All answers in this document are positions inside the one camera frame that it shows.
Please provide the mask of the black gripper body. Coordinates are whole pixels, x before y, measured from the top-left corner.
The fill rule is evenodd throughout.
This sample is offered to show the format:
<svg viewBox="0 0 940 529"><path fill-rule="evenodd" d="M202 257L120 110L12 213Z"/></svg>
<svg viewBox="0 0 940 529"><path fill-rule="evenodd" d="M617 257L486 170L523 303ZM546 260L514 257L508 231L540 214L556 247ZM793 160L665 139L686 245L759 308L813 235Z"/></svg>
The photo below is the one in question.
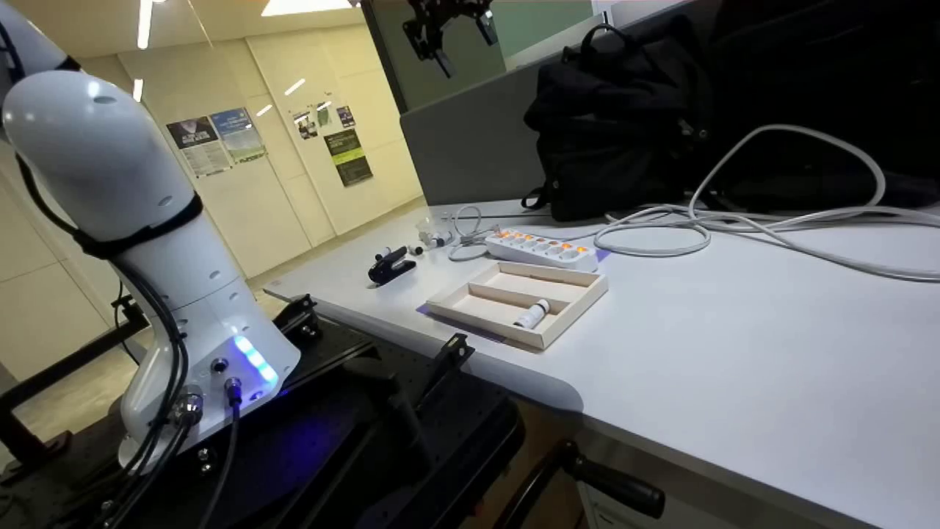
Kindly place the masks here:
<svg viewBox="0 0 940 529"><path fill-rule="evenodd" d="M480 16L490 16L490 0L410 0L412 17L402 23L402 32L412 50L420 60L432 60L432 41L443 48L443 26L457 17L471 17L476 23Z"/></svg>

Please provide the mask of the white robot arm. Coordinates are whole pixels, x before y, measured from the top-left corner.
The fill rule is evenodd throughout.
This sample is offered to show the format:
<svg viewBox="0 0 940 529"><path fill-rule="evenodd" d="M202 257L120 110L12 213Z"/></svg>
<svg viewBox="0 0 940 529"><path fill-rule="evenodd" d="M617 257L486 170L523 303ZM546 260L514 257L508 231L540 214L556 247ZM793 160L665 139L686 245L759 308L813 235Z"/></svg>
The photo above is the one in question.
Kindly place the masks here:
<svg viewBox="0 0 940 529"><path fill-rule="evenodd" d="M125 400L117 466L150 474L276 400L304 354L260 308L158 126L0 0L3 142L25 189L155 326Z"/></svg>

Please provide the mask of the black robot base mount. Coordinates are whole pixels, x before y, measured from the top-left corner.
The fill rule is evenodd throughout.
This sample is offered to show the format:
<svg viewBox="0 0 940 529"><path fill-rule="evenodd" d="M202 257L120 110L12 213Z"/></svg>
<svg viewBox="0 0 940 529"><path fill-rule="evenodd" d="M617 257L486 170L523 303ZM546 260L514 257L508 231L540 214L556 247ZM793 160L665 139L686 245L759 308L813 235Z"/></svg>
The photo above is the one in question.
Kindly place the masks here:
<svg viewBox="0 0 940 529"><path fill-rule="evenodd" d="M459 529L523 448L508 392L465 372L451 339L423 360L298 303L286 395L120 502L117 426L3 492L0 529Z"/></svg>

